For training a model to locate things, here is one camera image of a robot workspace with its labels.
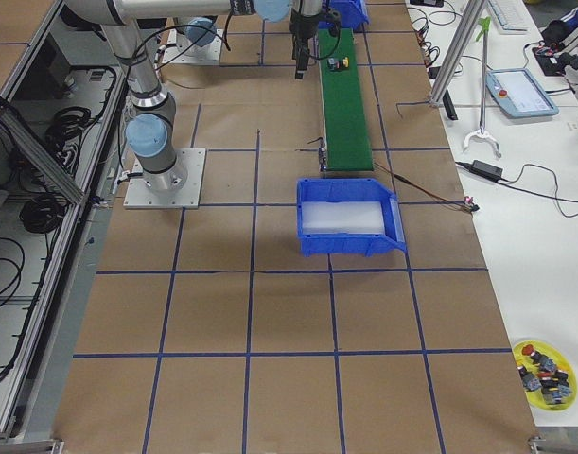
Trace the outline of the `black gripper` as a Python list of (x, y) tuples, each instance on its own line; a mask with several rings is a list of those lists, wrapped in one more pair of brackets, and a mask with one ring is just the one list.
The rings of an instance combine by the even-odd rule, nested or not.
[(295, 78), (302, 79), (308, 69), (310, 58), (309, 40), (318, 30), (320, 15), (307, 16), (293, 9), (290, 15), (289, 31), (292, 35), (292, 58), (295, 60)]

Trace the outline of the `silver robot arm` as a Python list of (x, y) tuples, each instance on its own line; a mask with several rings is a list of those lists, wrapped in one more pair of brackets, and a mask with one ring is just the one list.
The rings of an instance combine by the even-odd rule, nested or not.
[(187, 54), (195, 55), (205, 51), (212, 44), (221, 44), (218, 37), (217, 15), (197, 17), (174, 17), (176, 29), (176, 47)]
[(136, 118), (129, 122), (126, 137), (146, 187), (159, 193), (182, 188), (189, 171), (171, 143), (175, 100), (157, 76), (139, 19), (186, 18), (184, 26), (196, 29), (195, 20), (208, 16), (257, 14), (270, 22), (289, 16), (297, 79), (307, 70), (309, 41), (319, 23), (329, 22), (335, 35), (341, 32), (341, 16), (327, 1), (68, 1), (66, 5), (81, 19), (101, 26), (127, 77)]

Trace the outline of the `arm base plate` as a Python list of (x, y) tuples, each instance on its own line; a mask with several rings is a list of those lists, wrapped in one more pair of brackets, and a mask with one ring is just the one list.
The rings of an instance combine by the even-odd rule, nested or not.
[(205, 46), (195, 45), (187, 49), (189, 46), (190, 42), (177, 46), (177, 43), (173, 37), (171, 37), (163, 53), (161, 64), (188, 64), (199, 66), (219, 64), (221, 54), (221, 41), (219, 39), (215, 39), (212, 43)]
[(205, 168), (205, 148), (177, 148), (176, 163), (166, 173), (151, 174), (135, 158), (133, 171), (142, 176), (131, 178), (124, 199), (127, 209), (197, 209)]

